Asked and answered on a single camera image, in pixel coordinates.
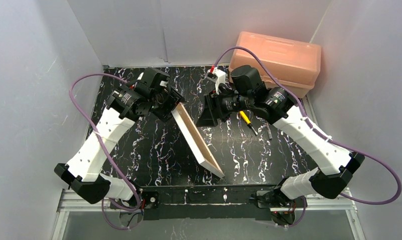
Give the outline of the yellow handled screwdriver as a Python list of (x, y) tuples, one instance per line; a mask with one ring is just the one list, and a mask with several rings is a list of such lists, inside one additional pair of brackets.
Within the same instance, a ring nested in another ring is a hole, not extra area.
[(251, 129), (251, 131), (254, 133), (255, 136), (258, 136), (258, 132), (255, 130), (255, 128), (252, 125), (252, 122), (250, 121), (250, 119), (248, 118), (248, 116), (246, 115), (246, 113), (244, 111), (240, 111), (239, 112), (240, 116), (242, 117), (242, 119), (245, 121), (245, 123), (247, 124), (247, 126)]

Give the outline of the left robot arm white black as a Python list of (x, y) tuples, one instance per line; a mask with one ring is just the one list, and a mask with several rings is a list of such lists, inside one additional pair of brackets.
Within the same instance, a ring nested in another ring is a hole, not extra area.
[(92, 132), (70, 160), (57, 164), (56, 175), (90, 204), (104, 198), (135, 198), (139, 205), (141, 199), (135, 185), (119, 170), (110, 153), (139, 118), (149, 113), (163, 122), (172, 118), (172, 112), (184, 98), (169, 81), (167, 73), (148, 67), (136, 79), (124, 80), (111, 93), (97, 124), (81, 111)]

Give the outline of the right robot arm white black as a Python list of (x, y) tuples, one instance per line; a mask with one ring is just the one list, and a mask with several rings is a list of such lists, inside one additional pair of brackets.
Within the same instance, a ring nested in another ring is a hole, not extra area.
[(227, 121), (231, 113), (248, 110), (287, 134), (317, 164), (307, 173), (284, 178), (264, 199), (288, 202), (309, 194), (334, 199), (364, 161), (363, 155), (331, 144), (329, 136), (318, 136), (317, 126), (307, 124), (296, 99), (281, 87), (267, 88), (256, 68), (243, 65), (233, 70), (235, 89), (227, 88), (226, 74), (219, 69), (205, 77), (215, 83), (215, 89), (204, 96), (197, 127), (215, 127), (219, 121)]

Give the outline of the white wooden photo frame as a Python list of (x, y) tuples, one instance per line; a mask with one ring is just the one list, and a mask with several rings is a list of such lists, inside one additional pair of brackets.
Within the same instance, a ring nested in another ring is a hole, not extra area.
[(197, 163), (217, 177), (223, 178), (225, 176), (224, 172), (218, 165), (216, 159), (199, 133), (184, 105), (182, 103), (178, 103), (171, 113), (187, 144), (189, 145), (190, 150), (194, 154)]

